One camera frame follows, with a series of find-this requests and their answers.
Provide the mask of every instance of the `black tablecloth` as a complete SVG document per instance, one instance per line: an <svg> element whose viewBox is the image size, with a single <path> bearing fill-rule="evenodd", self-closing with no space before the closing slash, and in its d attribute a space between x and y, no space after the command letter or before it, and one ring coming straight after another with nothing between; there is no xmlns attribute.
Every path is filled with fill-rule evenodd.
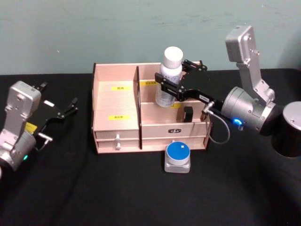
<svg viewBox="0 0 301 226"><path fill-rule="evenodd" d="M301 100L301 72L263 70L276 103ZM239 85L238 71L216 72ZM90 135L91 74L0 77L0 125L8 88L48 82L43 97L79 111L47 133L55 139L0 181L0 225L301 225L301 159L271 147L270 137L230 125L225 145L192 151L189 174L165 173L163 152L97 155ZM214 122L213 137L225 128Z"/></svg>

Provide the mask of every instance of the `white sticker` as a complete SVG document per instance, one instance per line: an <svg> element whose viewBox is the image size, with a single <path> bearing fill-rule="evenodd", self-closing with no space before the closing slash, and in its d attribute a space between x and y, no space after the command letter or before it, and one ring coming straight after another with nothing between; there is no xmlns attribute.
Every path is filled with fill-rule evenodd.
<svg viewBox="0 0 301 226"><path fill-rule="evenodd" d="M50 107L53 107L55 105L55 104L53 104L53 103L51 103L50 101L47 101L47 100L44 101L44 104L46 104Z"/></svg>
<svg viewBox="0 0 301 226"><path fill-rule="evenodd" d="M199 95L199 98L200 98L201 100L204 100L205 102L209 103L209 99L208 99L207 97L204 97L204 96L202 96L202 95Z"/></svg>

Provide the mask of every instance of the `wooden organizer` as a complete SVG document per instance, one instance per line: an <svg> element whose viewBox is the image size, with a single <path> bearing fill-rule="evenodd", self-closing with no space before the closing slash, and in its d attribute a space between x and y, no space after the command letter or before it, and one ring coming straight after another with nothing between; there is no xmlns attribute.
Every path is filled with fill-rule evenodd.
<svg viewBox="0 0 301 226"><path fill-rule="evenodd" d="M154 76L159 66L94 65L92 130L98 153L163 151L173 140L185 142L190 149L206 148L206 123L200 119L203 103L176 101L169 108L156 104ZM182 122L185 106L193 107L192 122ZM170 133L170 129L181 132Z"/></svg>

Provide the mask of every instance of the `yellow label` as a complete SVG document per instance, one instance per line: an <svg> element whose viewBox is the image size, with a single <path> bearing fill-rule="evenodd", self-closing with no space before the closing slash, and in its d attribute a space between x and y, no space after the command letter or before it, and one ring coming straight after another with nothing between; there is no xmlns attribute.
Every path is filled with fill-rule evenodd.
<svg viewBox="0 0 301 226"><path fill-rule="evenodd" d="M25 125L25 129L27 132L33 134L35 132L35 130L37 129L37 126L27 122Z"/></svg>
<svg viewBox="0 0 301 226"><path fill-rule="evenodd" d="M129 120L129 115L110 115L109 120Z"/></svg>
<svg viewBox="0 0 301 226"><path fill-rule="evenodd" d="M141 81L140 85L141 86L155 86L157 83L156 81Z"/></svg>
<svg viewBox="0 0 301 226"><path fill-rule="evenodd" d="M112 86L111 87L112 91L129 91L131 90L130 86Z"/></svg>
<svg viewBox="0 0 301 226"><path fill-rule="evenodd" d="M171 108L180 108L181 107L181 104L178 103L178 104L173 104L170 106Z"/></svg>

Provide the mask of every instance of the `white bottle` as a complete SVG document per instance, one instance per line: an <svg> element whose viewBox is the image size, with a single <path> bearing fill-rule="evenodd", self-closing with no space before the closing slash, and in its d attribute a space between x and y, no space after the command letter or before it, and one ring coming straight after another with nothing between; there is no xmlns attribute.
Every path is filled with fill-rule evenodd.
<svg viewBox="0 0 301 226"><path fill-rule="evenodd" d="M168 80L178 84L182 73L183 52L178 47L170 46L164 51L163 62L160 65L160 73ZM157 85L156 102L161 107L170 107L174 104L175 97L161 90L161 84Z"/></svg>

